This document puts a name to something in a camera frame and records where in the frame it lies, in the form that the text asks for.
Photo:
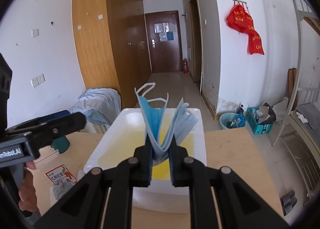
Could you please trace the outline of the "person's left hand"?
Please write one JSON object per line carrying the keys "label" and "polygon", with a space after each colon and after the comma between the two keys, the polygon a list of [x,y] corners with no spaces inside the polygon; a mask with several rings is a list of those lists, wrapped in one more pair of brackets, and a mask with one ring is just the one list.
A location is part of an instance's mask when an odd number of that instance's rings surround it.
{"label": "person's left hand", "polygon": [[34,161],[25,163],[23,183],[18,190],[20,201],[18,206],[21,211],[37,212],[37,197],[33,184],[33,175],[30,170],[35,170],[36,166]]}

